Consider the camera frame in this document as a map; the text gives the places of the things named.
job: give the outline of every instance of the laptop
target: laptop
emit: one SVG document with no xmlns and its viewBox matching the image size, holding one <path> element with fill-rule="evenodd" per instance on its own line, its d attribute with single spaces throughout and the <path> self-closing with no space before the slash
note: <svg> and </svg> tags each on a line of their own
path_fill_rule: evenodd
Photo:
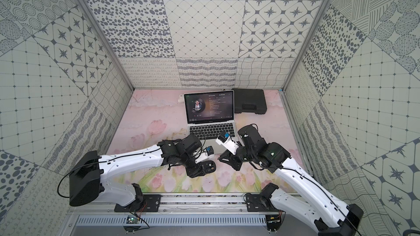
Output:
<svg viewBox="0 0 420 236">
<path fill-rule="evenodd" d="M 215 154 L 226 150 L 216 143 L 222 131 L 229 132 L 233 141 L 239 140 L 234 121 L 233 90 L 184 94 L 184 102 L 187 135 L 196 135 L 205 147 L 212 146 Z"/>
</svg>

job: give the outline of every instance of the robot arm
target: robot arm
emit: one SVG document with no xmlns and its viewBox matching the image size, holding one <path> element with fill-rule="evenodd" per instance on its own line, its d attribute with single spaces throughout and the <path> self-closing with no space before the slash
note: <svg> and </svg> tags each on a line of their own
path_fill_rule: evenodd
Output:
<svg viewBox="0 0 420 236">
<path fill-rule="evenodd" d="M 120 184 L 112 181 L 114 177 L 142 168 L 183 165 L 187 175 L 195 178 L 216 171 L 215 163 L 206 160 L 212 157 L 213 148 L 203 149 L 193 134 L 128 153 L 98 156 L 96 151 L 88 152 L 69 175 L 70 205 L 114 202 L 127 211 L 136 212 L 144 205 L 139 185 Z"/>
<path fill-rule="evenodd" d="M 315 181 L 293 159 L 287 150 L 273 142 L 267 144 L 251 125 L 238 131 L 244 146 L 233 142 L 229 134 L 220 135 L 216 142 L 227 150 L 219 161 L 239 170 L 243 162 L 250 162 L 254 168 L 268 169 L 284 179 L 308 203 L 296 199 L 274 184 L 267 185 L 261 192 L 273 207 L 284 210 L 306 223 L 319 235 L 353 236 L 356 233 L 363 211 L 357 205 L 348 205 L 333 196 Z"/>
</svg>

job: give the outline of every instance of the laptop keyboard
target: laptop keyboard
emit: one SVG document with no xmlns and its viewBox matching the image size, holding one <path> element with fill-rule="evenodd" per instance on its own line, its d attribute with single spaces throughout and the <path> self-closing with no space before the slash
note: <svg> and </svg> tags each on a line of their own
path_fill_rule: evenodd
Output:
<svg viewBox="0 0 420 236">
<path fill-rule="evenodd" d="M 202 125 L 196 127 L 191 126 L 189 128 L 189 133 L 193 133 L 200 140 L 216 139 L 222 131 L 228 132 L 231 137 L 235 136 L 233 123 Z"/>
</svg>

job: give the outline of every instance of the black plastic case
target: black plastic case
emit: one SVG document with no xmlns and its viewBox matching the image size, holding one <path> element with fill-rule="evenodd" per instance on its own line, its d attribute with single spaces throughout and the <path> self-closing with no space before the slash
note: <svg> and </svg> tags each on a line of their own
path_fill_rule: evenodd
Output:
<svg viewBox="0 0 420 236">
<path fill-rule="evenodd" d="M 263 90 L 250 90 L 244 88 L 233 88 L 235 97 L 235 113 L 254 112 L 265 114 L 267 104 Z"/>
</svg>

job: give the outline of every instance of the laptop screen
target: laptop screen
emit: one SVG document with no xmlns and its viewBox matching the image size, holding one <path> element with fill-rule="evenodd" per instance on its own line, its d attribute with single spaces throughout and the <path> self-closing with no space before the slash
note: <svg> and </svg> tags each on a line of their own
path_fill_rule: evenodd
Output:
<svg viewBox="0 0 420 236">
<path fill-rule="evenodd" d="M 234 119 L 234 91 L 184 94 L 188 123 L 221 122 Z"/>
</svg>

